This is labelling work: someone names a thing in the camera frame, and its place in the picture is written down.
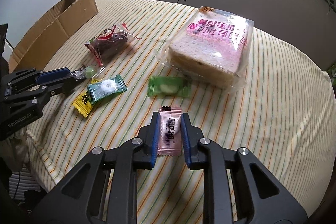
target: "packaged bread loaf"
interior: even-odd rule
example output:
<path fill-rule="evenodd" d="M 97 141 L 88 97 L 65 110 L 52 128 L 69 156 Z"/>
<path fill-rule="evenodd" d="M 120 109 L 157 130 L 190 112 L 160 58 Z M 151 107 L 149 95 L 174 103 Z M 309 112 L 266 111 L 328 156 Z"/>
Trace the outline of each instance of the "packaged bread loaf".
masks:
<path fill-rule="evenodd" d="M 252 20 L 201 7 L 164 45 L 159 60 L 193 79 L 229 89 L 244 76 L 253 32 Z"/>

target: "fabric cloth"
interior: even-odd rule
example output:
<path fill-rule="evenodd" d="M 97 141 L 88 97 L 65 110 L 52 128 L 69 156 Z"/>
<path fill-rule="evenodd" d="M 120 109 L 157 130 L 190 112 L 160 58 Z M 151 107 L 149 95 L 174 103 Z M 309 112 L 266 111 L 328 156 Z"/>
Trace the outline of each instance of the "fabric cloth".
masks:
<path fill-rule="evenodd" d="M 26 127 L 24 127 L 0 142 L 0 157 L 12 172 L 19 172 L 23 164 L 29 162 L 26 139 Z"/>
<path fill-rule="evenodd" d="M 84 43 L 106 27 L 125 22 L 142 37 L 105 69 L 104 79 L 120 74 L 128 90 L 98 102 L 88 118 L 71 105 L 88 83 L 69 97 L 58 95 L 44 115 L 29 125 L 31 168 L 50 190 L 95 146 L 120 146 L 150 123 L 161 105 L 180 106 L 191 123 L 222 147 L 247 147 L 280 180 L 308 215 L 329 183 L 336 153 L 335 96 L 327 73 L 298 49 L 254 28 L 246 85 L 227 94 L 194 81 L 190 98 L 147 97 L 151 75 L 178 73 L 161 65 L 155 50 L 173 37 L 195 8 L 156 0 L 97 0 L 99 14 L 80 28 L 45 70 L 95 64 Z M 190 171 L 180 157 L 158 157 L 141 170 L 137 184 L 138 223 L 201 223 L 202 171 Z"/>

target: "yellow candy wrapper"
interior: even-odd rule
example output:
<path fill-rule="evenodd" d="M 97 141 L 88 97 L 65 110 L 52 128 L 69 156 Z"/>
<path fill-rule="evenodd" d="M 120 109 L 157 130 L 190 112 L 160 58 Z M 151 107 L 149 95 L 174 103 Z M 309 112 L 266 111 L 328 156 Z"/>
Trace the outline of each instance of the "yellow candy wrapper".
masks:
<path fill-rule="evenodd" d="M 97 83 L 99 80 L 92 79 L 91 84 Z M 84 118 L 87 118 L 92 110 L 94 104 L 91 104 L 91 98 L 89 92 L 82 92 L 77 98 L 73 101 L 72 105 L 81 113 Z"/>

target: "clear candy wrapper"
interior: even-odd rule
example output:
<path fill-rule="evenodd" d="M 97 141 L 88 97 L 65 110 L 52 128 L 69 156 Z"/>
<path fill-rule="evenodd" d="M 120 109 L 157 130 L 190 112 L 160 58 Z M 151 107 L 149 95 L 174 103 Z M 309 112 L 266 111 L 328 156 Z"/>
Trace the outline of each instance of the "clear candy wrapper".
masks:
<path fill-rule="evenodd" d="M 96 66 L 87 66 L 85 67 L 84 65 L 82 65 L 79 69 L 74 70 L 71 72 L 71 75 L 73 75 L 73 77 L 76 80 L 80 80 L 80 79 L 94 79 L 97 78 L 96 76 L 98 76 L 102 71 L 103 71 L 104 67 L 96 67 Z"/>
<path fill-rule="evenodd" d="M 181 115 L 180 107 L 163 106 L 159 109 L 160 137 L 157 154 L 161 156 L 181 155 Z"/>
<path fill-rule="evenodd" d="M 92 76 L 92 79 L 99 79 L 101 80 L 101 74 L 105 70 L 105 67 L 98 67 L 95 69 L 95 74 Z"/>
<path fill-rule="evenodd" d="M 130 33 L 125 23 L 113 25 L 85 43 L 100 66 L 106 66 L 120 49 L 132 38 L 141 39 Z"/>
<path fill-rule="evenodd" d="M 201 7 L 157 58 L 195 80 L 228 90 L 237 88 L 244 82 L 253 24 L 222 10 Z"/>
<path fill-rule="evenodd" d="M 117 75 L 111 79 L 89 84 L 87 90 L 91 98 L 91 103 L 94 104 L 113 93 L 122 93 L 126 91 L 127 87 L 121 76 Z"/>
<path fill-rule="evenodd" d="M 191 91 L 190 80 L 182 77 L 151 76 L 148 81 L 147 96 L 171 95 L 188 97 Z"/>

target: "wrapped candy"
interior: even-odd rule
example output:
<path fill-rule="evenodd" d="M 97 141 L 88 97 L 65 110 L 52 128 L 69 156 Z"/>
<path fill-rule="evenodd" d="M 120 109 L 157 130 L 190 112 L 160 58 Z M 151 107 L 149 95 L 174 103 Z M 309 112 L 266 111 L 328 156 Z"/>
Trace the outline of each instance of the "wrapped candy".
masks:
<path fill-rule="evenodd" d="M 117 75 L 111 79 L 89 84 L 87 90 L 91 98 L 91 103 L 94 104 L 113 93 L 119 94 L 125 92 L 127 87 L 122 77 Z"/>
<path fill-rule="evenodd" d="M 160 137 L 157 154 L 161 156 L 181 155 L 181 115 L 180 107 L 162 106 L 160 114 Z"/>
<path fill-rule="evenodd" d="M 91 84 L 97 83 L 98 80 L 92 79 Z M 72 105 L 79 111 L 80 114 L 83 115 L 83 117 L 88 117 L 90 114 L 94 102 L 91 101 L 89 92 L 82 92 L 80 95 L 77 96 L 77 98 L 73 101 Z"/>
<path fill-rule="evenodd" d="M 188 97 L 191 91 L 190 80 L 182 77 L 151 76 L 148 81 L 147 96 L 168 95 Z"/>
<path fill-rule="evenodd" d="M 123 23 L 103 30 L 100 35 L 86 42 L 85 47 L 93 53 L 100 66 L 106 66 L 131 38 L 141 39 L 131 34 Z"/>

